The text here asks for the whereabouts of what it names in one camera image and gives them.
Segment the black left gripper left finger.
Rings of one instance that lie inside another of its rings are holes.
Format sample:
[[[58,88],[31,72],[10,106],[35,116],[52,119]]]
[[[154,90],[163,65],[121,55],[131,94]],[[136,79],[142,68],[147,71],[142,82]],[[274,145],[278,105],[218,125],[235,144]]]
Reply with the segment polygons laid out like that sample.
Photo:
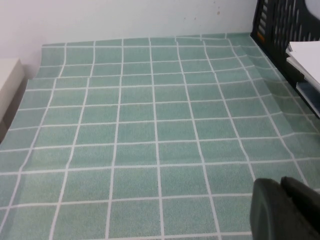
[[[320,220],[307,220],[281,187],[281,182],[254,181],[250,206],[254,240],[318,240]]]

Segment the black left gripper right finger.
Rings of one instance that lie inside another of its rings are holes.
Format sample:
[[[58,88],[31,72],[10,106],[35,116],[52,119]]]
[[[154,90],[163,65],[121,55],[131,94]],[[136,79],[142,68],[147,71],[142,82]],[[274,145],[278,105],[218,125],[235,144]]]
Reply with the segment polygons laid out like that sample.
[[[280,185],[308,221],[320,220],[319,193],[293,177],[282,177]]]

